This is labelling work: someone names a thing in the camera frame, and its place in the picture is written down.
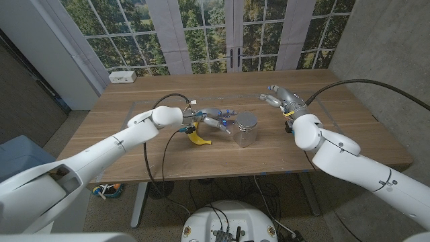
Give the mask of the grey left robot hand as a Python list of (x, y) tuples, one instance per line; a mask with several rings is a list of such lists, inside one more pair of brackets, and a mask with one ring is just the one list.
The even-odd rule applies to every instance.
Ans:
[(204, 122), (208, 126), (218, 128), (230, 134), (231, 131), (226, 127), (225, 119), (237, 114), (236, 111), (229, 109), (202, 108), (200, 110), (193, 110), (186, 108), (183, 111), (182, 124), (184, 126), (194, 126), (194, 122)]

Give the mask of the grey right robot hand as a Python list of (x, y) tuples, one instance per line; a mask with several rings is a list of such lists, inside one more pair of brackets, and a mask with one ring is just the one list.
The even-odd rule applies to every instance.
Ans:
[(310, 114), (304, 100), (296, 93), (277, 85), (269, 86), (268, 89), (274, 91), (276, 97), (261, 94), (259, 99), (266, 101), (272, 107), (279, 108), (285, 115), (290, 114), (292, 119), (297, 119)]

